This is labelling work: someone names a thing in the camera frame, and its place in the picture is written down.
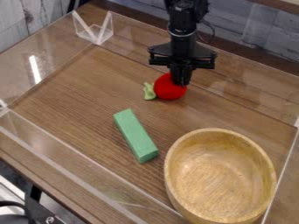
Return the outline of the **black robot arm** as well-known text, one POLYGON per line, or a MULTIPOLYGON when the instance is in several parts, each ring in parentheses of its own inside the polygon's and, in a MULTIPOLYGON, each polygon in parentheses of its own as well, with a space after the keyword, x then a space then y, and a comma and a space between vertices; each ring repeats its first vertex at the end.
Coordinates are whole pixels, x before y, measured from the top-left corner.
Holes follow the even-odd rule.
POLYGON ((164 6, 171 41, 148 47, 148 62, 168 67, 172 83, 186 87, 194 70, 215 68, 216 52, 196 41, 198 24, 208 13, 210 3, 208 0, 164 0, 164 6))

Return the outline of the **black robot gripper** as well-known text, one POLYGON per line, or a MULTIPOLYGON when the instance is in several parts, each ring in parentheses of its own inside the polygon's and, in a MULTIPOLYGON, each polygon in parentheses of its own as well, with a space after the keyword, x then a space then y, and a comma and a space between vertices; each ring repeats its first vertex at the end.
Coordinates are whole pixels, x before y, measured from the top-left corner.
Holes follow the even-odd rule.
POLYGON ((196 41, 195 32, 179 34, 168 31, 171 40, 148 47, 150 64, 167 66, 176 86, 188 86, 192 70, 214 69, 218 54, 196 41))

